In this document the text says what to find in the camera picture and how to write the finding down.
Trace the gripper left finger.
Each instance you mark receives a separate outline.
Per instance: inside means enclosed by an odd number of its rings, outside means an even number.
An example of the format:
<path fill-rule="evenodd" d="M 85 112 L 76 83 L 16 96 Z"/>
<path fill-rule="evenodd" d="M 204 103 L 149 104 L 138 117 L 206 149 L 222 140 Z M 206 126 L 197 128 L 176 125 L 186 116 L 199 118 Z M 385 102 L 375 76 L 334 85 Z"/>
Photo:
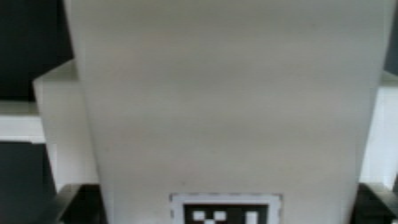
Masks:
<path fill-rule="evenodd" d="M 62 187 L 33 224 L 106 224 L 97 184 L 67 184 Z"/>

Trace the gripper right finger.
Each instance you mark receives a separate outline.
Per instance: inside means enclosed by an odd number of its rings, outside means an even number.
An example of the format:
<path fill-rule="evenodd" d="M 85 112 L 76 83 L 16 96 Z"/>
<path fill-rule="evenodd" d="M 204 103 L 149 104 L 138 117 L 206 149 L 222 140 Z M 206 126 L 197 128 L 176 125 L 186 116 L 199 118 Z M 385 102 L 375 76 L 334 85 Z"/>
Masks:
<path fill-rule="evenodd" d="M 360 183 L 352 224 L 398 224 L 398 192 L 380 183 Z"/>

